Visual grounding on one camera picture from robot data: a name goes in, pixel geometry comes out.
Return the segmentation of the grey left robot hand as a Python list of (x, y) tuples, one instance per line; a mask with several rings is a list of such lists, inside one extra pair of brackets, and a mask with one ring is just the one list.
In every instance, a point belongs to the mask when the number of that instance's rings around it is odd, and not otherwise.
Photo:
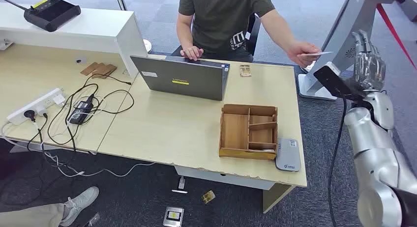
[(93, 227), (100, 220), (100, 214), (97, 212), (83, 227)]

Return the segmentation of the person's right hand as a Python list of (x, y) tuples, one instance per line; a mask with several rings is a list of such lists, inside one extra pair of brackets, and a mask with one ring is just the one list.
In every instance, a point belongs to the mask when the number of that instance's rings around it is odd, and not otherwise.
[(197, 61), (203, 55), (203, 53), (204, 50), (196, 46), (185, 48), (180, 51), (182, 57), (188, 58), (193, 61)]

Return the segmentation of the person's left hand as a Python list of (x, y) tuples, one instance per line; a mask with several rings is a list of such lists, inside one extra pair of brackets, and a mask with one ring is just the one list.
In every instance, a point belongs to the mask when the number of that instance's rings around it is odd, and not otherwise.
[(314, 44), (295, 40), (290, 42), (284, 51), (292, 62), (305, 68), (318, 58), (318, 56), (310, 56), (310, 54), (321, 52), (321, 49)]

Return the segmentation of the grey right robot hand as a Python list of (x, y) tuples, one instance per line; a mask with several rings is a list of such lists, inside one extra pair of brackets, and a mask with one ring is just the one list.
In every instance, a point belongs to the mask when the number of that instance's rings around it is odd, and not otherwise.
[(360, 91), (382, 91), (385, 85), (386, 63), (378, 49), (371, 43), (367, 32), (351, 32), (355, 39), (353, 80)]

